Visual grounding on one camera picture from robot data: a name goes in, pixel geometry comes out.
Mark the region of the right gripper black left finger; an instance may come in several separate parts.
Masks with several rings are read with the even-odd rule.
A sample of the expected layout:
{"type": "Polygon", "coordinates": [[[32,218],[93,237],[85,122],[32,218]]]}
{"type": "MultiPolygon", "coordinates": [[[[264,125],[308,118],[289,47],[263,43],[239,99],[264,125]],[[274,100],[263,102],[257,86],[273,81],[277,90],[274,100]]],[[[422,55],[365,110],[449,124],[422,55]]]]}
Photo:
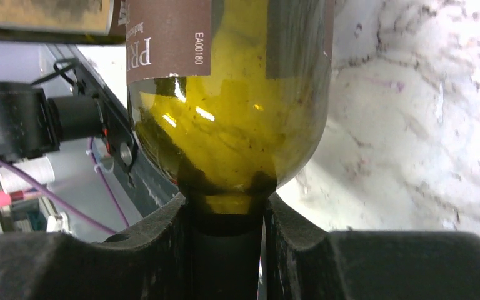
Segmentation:
{"type": "Polygon", "coordinates": [[[0,299],[188,299],[185,202],[177,195],[104,242],[0,234],[0,299]]]}

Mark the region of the green wine bottle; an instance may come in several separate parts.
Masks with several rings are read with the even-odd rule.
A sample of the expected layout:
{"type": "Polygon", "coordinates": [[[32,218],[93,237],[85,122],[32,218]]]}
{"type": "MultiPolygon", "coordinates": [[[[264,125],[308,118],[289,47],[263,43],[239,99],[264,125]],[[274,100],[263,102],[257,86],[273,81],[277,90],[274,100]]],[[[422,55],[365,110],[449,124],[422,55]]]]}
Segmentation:
{"type": "Polygon", "coordinates": [[[328,115],[334,1],[128,1],[132,130],[186,199],[184,299],[255,299],[264,211],[328,115]]]}
{"type": "Polygon", "coordinates": [[[0,0],[0,41],[122,44],[125,22],[120,0],[0,0]]]}

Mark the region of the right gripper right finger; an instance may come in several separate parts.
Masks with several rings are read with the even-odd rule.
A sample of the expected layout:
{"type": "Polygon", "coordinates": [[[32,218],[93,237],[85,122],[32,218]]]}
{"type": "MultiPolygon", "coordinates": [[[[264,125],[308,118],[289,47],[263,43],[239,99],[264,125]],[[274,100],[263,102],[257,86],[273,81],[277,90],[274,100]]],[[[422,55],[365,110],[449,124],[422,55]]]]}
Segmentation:
{"type": "Polygon", "coordinates": [[[278,195],[266,210],[269,299],[480,299],[480,237],[327,232],[278,195]]]}

